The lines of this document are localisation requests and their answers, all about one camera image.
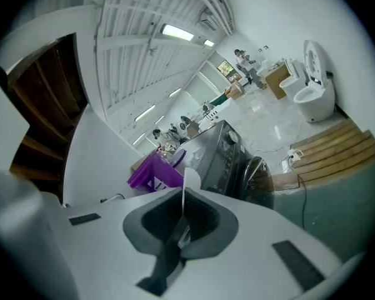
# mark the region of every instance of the worker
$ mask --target worker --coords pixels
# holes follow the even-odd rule
[[[163,151],[175,151],[179,147],[179,139],[170,132],[163,134],[160,129],[154,129],[152,135],[157,140],[157,147]]]
[[[255,60],[251,61],[249,55],[245,55],[245,51],[236,49],[235,50],[236,56],[236,64],[239,67],[245,69],[251,76],[251,79],[257,84],[257,87],[260,89],[264,89],[266,86],[260,81],[259,76],[257,75],[257,71],[255,70],[255,64],[259,65],[259,63]]]

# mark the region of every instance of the teal wall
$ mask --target teal wall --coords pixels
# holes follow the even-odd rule
[[[298,226],[304,190],[275,193],[274,209]],[[353,176],[307,190],[306,231],[342,261],[365,251],[375,228],[375,163]]]

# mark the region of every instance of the white toilet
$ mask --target white toilet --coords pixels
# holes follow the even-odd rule
[[[298,60],[286,59],[285,65],[290,77],[283,80],[279,87],[286,93],[287,97],[293,101],[294,96],[306,87],[306,75]]]
[[[332,80],[326,76],[325,58],[320,45],[314,41],[304,42],[306,71],[310,78],[308,86],[293,98],[307,122],[322,121],[329,117],[335,107],[335,91]]]

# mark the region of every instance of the purple object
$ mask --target purple object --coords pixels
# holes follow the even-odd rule
[[[171,158],[171,160],[169,160],[169,164],[173,168],[176,168],[178,166],[178,164],[182,162],[183,158],[185,158],[185,155],[186,155],[186,150],[181,149],[176,154],[174,154],[174,156]]]
[[[153,151],[127,181],[131,188],[153,193],[183,187],[183,177],[157,152]]]

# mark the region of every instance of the power strip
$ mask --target power strip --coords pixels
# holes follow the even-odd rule
[[[287,152],[287,156],[292,159],[292,163],[299,161],[301,159],[295,149],[290,149]]]

